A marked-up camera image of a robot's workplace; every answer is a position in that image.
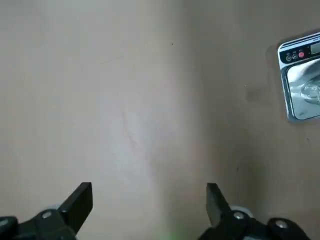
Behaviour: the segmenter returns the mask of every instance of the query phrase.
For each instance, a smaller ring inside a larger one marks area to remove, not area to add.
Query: tan surface
[[[80,239],[194,239],[206,182],[311,237],[319,121],[290,124],[276,45],[319,2],[0,2],[0,215],[26,220],[92,181]]]

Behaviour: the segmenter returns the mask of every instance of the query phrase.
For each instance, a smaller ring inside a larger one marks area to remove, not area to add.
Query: silver scale platform
[[[320,33],[283,43],[278,61],[288,119],[320,116]]]

